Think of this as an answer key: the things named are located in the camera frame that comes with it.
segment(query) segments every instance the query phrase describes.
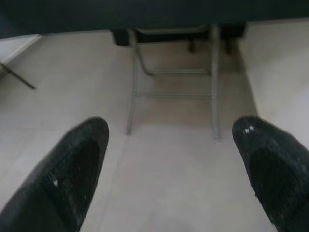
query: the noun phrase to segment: white tile floor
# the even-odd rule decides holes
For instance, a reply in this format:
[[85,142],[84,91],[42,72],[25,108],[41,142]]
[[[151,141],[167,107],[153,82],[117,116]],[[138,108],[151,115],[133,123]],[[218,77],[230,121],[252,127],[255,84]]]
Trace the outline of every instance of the white tile floor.
[[[153,66],[202,65],[198,43],[144,47]],[[209,100],[141,99],[130,137],[123,134],[131,91],[131,53],[106,32],[44,38],[13,68],[38,89],[0,80],[0,207],[61,135],[90,116],[110,126],[102,174],[84,232],[275,231],[248,182],[233,143],[239,116],[255,114],[235,57],[220,67],[223,138],[211,132]],[[141,88],[205,91],[198,77],[140,75]]]

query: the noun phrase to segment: floor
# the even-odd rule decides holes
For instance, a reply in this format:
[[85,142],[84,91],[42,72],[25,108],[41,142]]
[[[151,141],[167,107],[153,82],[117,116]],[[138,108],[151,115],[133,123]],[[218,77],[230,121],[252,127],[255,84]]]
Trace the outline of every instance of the floor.
[[[207,65],[197,43],[143,47],[152,67]],[[221,54],[222,139],[211,131],[209,100],[140,99],[131,136],[124,135],[131,92],[131,53],[107,32],[47,36],[12,67],[38,89],[0,80],[0,207],[65,131],[90,116],[110,127],[99,184],[83,232],[275,231],[234,145],[231,127],[255,114],[250,88],[233,55]],[[141,89],[208,91],[209,79],[150,78]]]

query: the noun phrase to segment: baseboard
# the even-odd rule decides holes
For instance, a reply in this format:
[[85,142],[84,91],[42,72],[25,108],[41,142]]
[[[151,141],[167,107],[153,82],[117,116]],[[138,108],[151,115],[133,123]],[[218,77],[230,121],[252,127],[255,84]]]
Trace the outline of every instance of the baseboard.
[[[35,43],[37,43],[42,38],[41,35],[35,35],[31,40],[24,43],[20,48],[18,48],[16,51],[14,51],[7,59],[5,59],[2,63],[9,65],[11,62],[13,62],[19,55],[23,54],[27,49],[29,49],[31,46],[33,46]],[[5,73],[5,70],[3,70],[0,67],[0,76]]]
[[248,84],[249,84],[249,88],[250,88],[250,92],[251,92],[251,96],[252,96],[252,99],[253,99],[253,102],[254,102],[255,110],[257,112],[257,115],[260,116],[260,112],[259,112],[259,109],[258,109],[257,104],[256,104],[256,99],[255,99],[253,91],[252,91],[252,84],[251,84],[249,76],[248,76],[249,74],[248,74],[248,71],[247,71],[246,62],[244,61],[244,58],[242,56],[242,53],[241,53],[241,50],[240,50],[240,47],[239,47],[239,41],[235,42],[235,55],[236,55],[236,59],[237,59],[238,65],[239,65],[239,71],[244,72],[245,75],[246,75],[246,78],[247,78],[247,81],[248,81]]

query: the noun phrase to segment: wall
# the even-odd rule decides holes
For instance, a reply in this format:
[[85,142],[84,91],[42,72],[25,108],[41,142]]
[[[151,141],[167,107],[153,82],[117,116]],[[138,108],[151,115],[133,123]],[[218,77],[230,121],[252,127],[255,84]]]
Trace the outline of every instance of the wall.
[[259,115],[309,148],[309,21],[250,24],[239,47]]
[[39,38],[33,35],[0,40],[0,62],[10,62]]

